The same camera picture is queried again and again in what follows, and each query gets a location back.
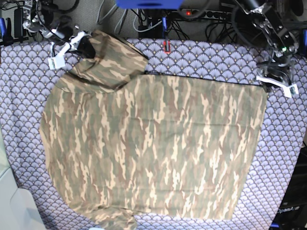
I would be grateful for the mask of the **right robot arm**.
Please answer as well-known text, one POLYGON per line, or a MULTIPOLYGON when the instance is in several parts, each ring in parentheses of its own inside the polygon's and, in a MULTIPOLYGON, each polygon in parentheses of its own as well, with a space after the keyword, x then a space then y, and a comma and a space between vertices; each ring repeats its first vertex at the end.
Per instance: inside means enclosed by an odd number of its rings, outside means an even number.
POLYGON ((79 5, 63 10, 52 0, 26 0, 23 9, 23 28, 30 33, 40 33, 51 42, 51 57, 48 66, 51 70, 65 67, 65 54, 75 53, 83 58, 94 58, 95 49, 89 41, 90 33, 79 31, 74 35, 71 27, 72 18, 68 13, 79 5))

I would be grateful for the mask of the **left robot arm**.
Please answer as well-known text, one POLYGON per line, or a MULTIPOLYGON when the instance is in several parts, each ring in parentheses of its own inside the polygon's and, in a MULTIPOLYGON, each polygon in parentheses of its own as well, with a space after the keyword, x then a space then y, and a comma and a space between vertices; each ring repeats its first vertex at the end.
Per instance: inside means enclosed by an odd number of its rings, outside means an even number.
POLYGON ((292 83, 291 59, 298 51, 299 42, 284 26, 279 14, 267 1, 236 0, 235 3, 231 17, 235 32, 242 41, 251 44, 236 26, 236 12, 241 9, 245 15, 251 17, 254 27, 263 33, 271 51, 267 61, 257 63, 256 80, 262 82, 265 90, 269 90, 270 87, 281 88, 285 97, 292 98, 298 94, 298 86, 292 83))

